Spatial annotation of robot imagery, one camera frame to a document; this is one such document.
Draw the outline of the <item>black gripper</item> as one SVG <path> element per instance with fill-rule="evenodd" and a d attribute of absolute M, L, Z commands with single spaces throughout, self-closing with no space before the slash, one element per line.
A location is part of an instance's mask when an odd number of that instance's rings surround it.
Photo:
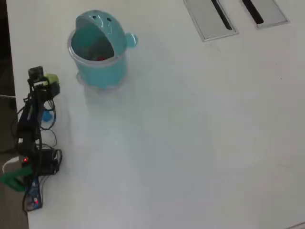
<path fill-rule="evenodd" d="M 51 97 L 56 97 L 60 93 L 60 85 L 58 82 L 40 81 L 33 83 L 28 80 L 30 87 L 29 96 L 36 98 L 39 101 L 46 102 L 51 99 Z"/>

